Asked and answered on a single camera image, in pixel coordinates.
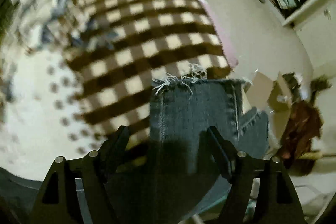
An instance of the blue denim jeans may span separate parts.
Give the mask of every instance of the blue denim jeans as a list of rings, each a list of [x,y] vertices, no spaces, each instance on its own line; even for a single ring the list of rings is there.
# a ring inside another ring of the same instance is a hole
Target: blue denim jeans
[[[209,126],[238,150],[262,158],[268,116],[242,112],[241,80],[199,80],[165,87],[151,102],[151,135],[144,188],[146,224],[175,224],[201,213],[228,194],[205,139]]]

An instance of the brown and white checkered cloth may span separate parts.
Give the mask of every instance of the brown and white checkered cloth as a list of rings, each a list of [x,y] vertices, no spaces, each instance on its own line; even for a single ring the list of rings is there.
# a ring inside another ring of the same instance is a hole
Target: brown and white checkered cloth
[[[165,73],[190,73],[190,63],[207,70],[208,78],[224,78],[230,67],[213,23],[198,0],[77,0],[78,9],[95,24],[78,21],[72,35],[95,43],[102,34],[118,34],[106,48],[66,54],[80,76],[84,119],[100,134],[120,125],[133,135],[128,148],[148,138],[152,79]]]

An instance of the open cardboard box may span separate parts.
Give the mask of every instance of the open cardboard box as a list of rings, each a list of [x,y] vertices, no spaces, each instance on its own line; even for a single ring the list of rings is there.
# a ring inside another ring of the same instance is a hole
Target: open cardboard box
[[[271,107],[273,113],[269,122],[274,137],[280,143],[292,108],[292,93],[282,73],[279,72],[278,78],[272,81],[266,75],[257,72],[253,85],[246,92],[246,97],[251,106],[260,110],[264,110],[267,106]],[[285,101],[279,102],[278,98],[285,98]]]

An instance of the beige floor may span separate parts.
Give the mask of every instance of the beige floor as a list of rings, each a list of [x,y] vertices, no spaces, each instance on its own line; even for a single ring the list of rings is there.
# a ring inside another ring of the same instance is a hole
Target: beige floor
[[[283,27],[258,0],[206,0],[231,38],[239,65],[235,76],[253,77],[259,70],[271,79],[279,71],[312,77],[312,65],[295,32]]]

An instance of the pink fabric edge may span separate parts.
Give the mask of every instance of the pink fabric edge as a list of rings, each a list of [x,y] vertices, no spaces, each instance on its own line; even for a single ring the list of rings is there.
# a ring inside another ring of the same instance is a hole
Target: pink fabric edge
[[[209,4],[205,0],[198,0],[198,1],[202,4],[203,8],[206,10],[207,14],[209,15],[214,25],[215,31],[217,35],[219,36],[219,39],[221,40],[223,53],[227,60],[227,63],[229,64],[230,68],[233,69],[234,67],[238,65],[238,59],[236,57],[236,50],[234,49],[231,40],[228,38],[225,31],[220,26],[217,16],[211,10]]]

